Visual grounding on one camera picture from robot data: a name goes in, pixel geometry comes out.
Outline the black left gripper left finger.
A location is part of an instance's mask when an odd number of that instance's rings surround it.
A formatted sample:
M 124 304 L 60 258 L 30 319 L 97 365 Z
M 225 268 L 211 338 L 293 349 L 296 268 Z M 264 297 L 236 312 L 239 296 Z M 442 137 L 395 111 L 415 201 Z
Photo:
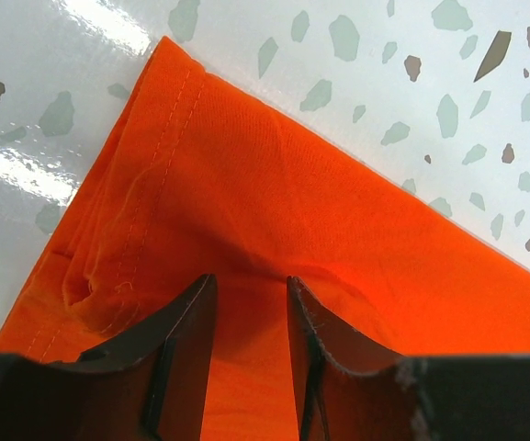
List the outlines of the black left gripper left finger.
M 0 354 L 0 440 L 198 440 L 217 304 L 204 275 L 74 362 Z

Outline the orange t-shirt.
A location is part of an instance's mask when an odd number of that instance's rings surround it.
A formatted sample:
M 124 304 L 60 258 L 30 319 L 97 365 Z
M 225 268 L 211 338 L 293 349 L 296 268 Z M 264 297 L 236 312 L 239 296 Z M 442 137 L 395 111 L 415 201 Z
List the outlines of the orange t-shirt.
M 68 361 L 218 280 L 205 440 L 294 440 L 286 280 L 408 355 L 530 353 L 530 272 L 159 42 L 0 331 Z

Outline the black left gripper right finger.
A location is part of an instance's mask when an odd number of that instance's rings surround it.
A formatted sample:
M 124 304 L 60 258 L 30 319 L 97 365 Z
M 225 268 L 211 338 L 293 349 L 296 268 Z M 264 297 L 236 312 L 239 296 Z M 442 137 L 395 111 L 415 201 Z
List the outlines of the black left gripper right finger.
M 287 281 L 302 440 L 530 440 L 530 355 L 404 356 Z

